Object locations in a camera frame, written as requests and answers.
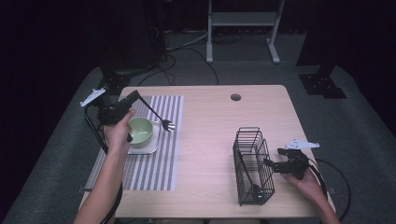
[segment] table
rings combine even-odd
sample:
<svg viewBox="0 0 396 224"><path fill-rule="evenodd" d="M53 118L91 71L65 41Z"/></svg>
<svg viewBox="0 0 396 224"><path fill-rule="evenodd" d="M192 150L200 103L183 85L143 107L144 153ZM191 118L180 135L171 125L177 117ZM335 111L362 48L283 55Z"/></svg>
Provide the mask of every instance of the table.
<svg viewBox="0 0 396 224"><path fill-rule="evenodd" d="M116 217L222 218L316 217L308 200L273 174L276 193L264 205L238 203L233 141L240 127L260 127L271 160L293 138L306 140L289 98L279 85L127 87L121 96L183 95L175 190L125 190ZM239 94L234 101L231 96ZM310 149L304 153L312 160Z"/></svg>

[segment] striped placemat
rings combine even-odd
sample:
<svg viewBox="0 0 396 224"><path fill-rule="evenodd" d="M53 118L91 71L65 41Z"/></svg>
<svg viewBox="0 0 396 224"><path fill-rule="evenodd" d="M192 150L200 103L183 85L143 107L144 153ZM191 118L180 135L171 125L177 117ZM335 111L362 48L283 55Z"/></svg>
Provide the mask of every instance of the striped placemat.
<svg viewBox="0 0 396 224"><path fill-rule="evenodd" d="M148 155L129 155L125 163L122 184L124 189L174 190L177 177L178 138L183 112L183 96L142 96L163 119L176 124L174 132L160 132L157 150ZM140 100L132 105L135 117L160 121ZM86 189L92 189L105 159L99 151L88 178Z"/></svg>

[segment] metal stand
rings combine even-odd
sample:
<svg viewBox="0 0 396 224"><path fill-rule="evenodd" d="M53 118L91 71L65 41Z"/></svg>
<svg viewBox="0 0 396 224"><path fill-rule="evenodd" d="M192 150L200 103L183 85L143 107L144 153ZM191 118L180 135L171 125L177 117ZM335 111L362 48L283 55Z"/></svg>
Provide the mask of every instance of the metal stand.
<svg viewBox="0 0 396 224"><path fill-rule="evenodd" d="M213 63L212 27L214 26L273 26L270 38L266 39L274 63L280 63L275 49L275 38L285 0L280 0L276 12L213 12L212 0L209 0L207 18L206 62Z"/></svg>
<svg viewBox="0 0 396 224"><path fill-rule="evenodd" d="M347 98L341 88L337 88L330 78L335 63L324 63L315 74L300 74L306 92L309 95L323 95L326 99Z"/></svg>

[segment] cable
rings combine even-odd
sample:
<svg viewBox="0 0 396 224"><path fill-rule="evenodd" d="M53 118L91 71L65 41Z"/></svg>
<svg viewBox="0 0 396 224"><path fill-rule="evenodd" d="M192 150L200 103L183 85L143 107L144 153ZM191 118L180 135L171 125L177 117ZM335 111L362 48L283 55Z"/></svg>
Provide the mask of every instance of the cable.
<svg viewBox="0 0 396 224"><path fill-rule="evenodd" d="M183 49L171 50L169 53L175 52L176 50L183 50ZM196 52L199 56L201 56L202 60L204 60L204 62L206 63L205 57L204 57L198 50L196 50L196 49L186 49L186 50L192 50L192 51ZM218 76L218 74L216 73L215 69L213 69L213 67L212 67L209 63L206 63L206 64L207 64L207 66L209 66L209 68L212 70L213 74L215 75L215 78L216 78L216 85L219 85L219 76Z"/></svg>
<svg viewBox="0 0 396 224"><path fill-rule="evenodd" d="M198 42L199 40L205 38L206 36L207 36L207 32L206 32L204 35L202 35L202 36L200 36L200 37L198 37L198 38L195 38L195 39L193 39L193 40L191 40L191 41L189 41L189 42L187 42L187 43L185 43L185 44L182 44L182 45L179 45L179 46L170 48L170 49L166 49L166 50L175 50L175 49L180 49L180 48L186 47L186 46L188 46L188 45L191 45L191 44L193 44L193 43Z"/></svg>
<svg viewBox="0 0 396 224"><path fill-rule="evenodd" d="M347 212L349 211L349 208L350 208L351 201L352 201L352 191L351 191L349 182L347 181L347 178L345 177L345 175L335 165L329 163L328 161L324 161L324 160L321 160L321 159L316 159L316 160L320 161L320 162L323 162L323 163L326 163L327 165L331 166L335 171L338 172L338 174L341 177L343 177L343 179L344 179L344 181L346 183L348 197L347 197L346 209L344 210L343 214L339 217L340 221L342 221L346 217Z"/></svg>
<svg viewBox="0 0 396 224"><path fill-rule="evenodd" d="M172 59L174 60L174 61L172 62L172 64L171 64L169 67L167 67L167 68L161 68L161 67L159 66L159 68L161 69L161 71L155 72L155 73L152 73L152 74L146 76L145 78L143 78L143 79L137 84L137 86L140 86L140 85L141 85L144 81L146 81L149 77L152 77L152 76L154 76L154 75L157 75L157 74L159 74L159 73L161 73L161 72L164 72L164 71L169 70L169 69L171 69L172 67L174 67L175 64L176 64L176 58L175 58L174 56L172 56L172 55L169 55L169 54L167 54L167 56L170 57L170 58L172 58ZM172 82L170 82L169 77L168 77L167 75L166 75L166 78L167 78L168 81L169 81L169 85L172 85L172 84L171 84Z"/></svg>

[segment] hand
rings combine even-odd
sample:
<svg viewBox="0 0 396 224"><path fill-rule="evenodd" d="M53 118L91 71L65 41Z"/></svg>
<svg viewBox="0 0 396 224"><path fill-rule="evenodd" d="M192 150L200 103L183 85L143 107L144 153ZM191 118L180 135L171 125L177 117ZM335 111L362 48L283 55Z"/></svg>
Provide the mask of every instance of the hand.
<svg viewBox="0 0 396 224"><path fill-rule="evenodd" d="M125 154L129 150L129 142L127 141L128 134L132 128L128 124L128 120L134 115L134 110L130 110L122 120L114 126L104 126L105 138L108 143L108 152L111 150L119 150Z"/></svg>
<svg viewBox="0 0 396 224"><path fill-rule="evenodd" d="M322 197L324 197L317 178L310 169L305 170L304 178L302 180L297 179L292 174L282 174L282 176L310 201L315 202L319 198L322 199Z"/></svg>

